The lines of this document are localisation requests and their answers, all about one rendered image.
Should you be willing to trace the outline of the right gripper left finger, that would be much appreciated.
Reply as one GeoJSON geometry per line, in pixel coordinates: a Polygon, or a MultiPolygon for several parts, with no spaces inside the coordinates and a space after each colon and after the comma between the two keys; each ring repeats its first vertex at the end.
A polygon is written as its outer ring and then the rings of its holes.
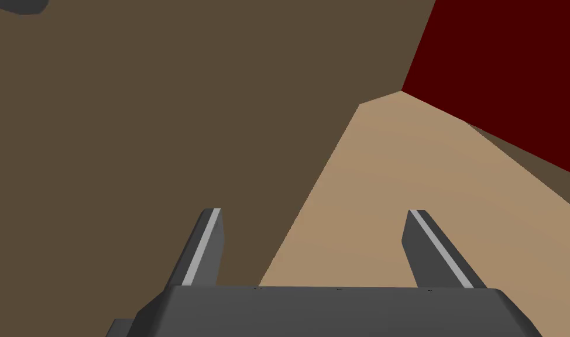
{"type": "Polygon", "coordinates": [[[170,286],[214,286],[224,248],[223,213],[204,209],[170,275],[170,286]]]}

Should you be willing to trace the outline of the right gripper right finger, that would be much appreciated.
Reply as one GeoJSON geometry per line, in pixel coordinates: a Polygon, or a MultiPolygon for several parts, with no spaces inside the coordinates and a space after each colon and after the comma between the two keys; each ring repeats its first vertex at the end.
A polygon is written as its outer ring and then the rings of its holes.
{"type": "Polygon", "coordinates": [[[486,288],[427,211],[408,211],[401,244],[418,287],[486,288]]]}

